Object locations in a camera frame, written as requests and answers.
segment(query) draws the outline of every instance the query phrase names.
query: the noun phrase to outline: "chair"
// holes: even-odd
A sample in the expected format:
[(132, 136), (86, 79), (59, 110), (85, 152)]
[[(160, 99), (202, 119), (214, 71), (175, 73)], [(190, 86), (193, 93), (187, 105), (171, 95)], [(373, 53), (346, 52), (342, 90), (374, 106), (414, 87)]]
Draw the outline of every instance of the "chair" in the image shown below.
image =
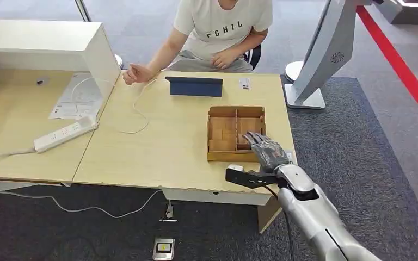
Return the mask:
[(255, 67), (257, 66), (257, 64), (260, 61), (260, 55), (262, 54), (262, 46), (258, 45), (257, 47), (255, 47), (254, 49), (252, 49), (251, 51), (244, 53), (244, 60), (246, 60), (248, 63), (250, 63), (253, 67), (253, 69), (255, 69)]

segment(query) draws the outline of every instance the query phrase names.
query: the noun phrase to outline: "table leg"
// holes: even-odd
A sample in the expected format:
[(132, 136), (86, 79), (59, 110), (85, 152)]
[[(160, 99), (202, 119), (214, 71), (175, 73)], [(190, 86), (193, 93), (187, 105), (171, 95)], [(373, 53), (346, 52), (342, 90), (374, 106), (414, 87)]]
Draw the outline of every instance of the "table leg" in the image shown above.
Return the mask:
[(270, 197), (265, 206), (257, 207), (257, 214), (259, 217), (259, 233), (263, 233), (281, 213), (282, 208), (276, 198)]

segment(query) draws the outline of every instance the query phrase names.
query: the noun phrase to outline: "paper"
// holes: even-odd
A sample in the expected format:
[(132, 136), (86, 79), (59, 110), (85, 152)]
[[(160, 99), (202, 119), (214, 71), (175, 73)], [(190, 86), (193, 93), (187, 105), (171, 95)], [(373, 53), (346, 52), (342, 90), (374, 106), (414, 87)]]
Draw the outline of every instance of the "paper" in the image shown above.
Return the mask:
[(102, 107), (103, 97), (95, 79), (87, 79), (89, 77), (92, 77), (90, 73), (73, 74), (70, 83), (53, 108), (49, 119), (78, 119), (81, 116), (97, 117), (97, 113)]

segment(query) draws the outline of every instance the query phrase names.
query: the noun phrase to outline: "red stripe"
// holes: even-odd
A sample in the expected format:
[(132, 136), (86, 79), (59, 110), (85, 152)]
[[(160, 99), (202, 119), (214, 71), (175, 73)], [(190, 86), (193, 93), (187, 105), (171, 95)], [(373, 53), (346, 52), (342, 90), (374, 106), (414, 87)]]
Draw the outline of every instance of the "red stripe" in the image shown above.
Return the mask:
[(400, 80), (403, 82), (406, 89), (413, 96), (414, 100), (418, 103), (418, 79), (414, 76), (413, 72), (404, 62), (403, 58), (395, 50), (394, 46), (390, 43), (389, 39), (384, 35), (376, 22), (372, 19), (365, 7), (358, 6), (356, 12), (360, 16), (366, 29), (371, 34), (372, 38), (379, 46), (379, 49), (384, 54), (387, 61), (390, 63)]

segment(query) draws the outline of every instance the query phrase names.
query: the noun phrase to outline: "dark carpet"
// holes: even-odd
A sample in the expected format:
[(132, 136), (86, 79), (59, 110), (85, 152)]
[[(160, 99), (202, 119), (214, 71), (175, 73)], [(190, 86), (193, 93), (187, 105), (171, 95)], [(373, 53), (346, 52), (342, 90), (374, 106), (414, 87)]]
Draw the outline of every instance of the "dark carpet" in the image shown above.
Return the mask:
[[(418, 202), (358, 81), (332, 78), (323, 96), (326, 110), (289, 111), (299, 165), (379, 258), (418, 260)], [(139, 208), (153, 190), (73, 185), (14, 192), (119, 215)], [(142, 212), (117, 220), (0, 195), (0, 260), (151, 260), (155, 237), (176, 239), (174, 260), (290, 260), (282, 215), (259, 235), (253, 206), (176, 202), (178, 222), (161, 223), (165, 204), (158, 194)], [(293, 236), (296, 260), (315, 260), (295, 227)]]

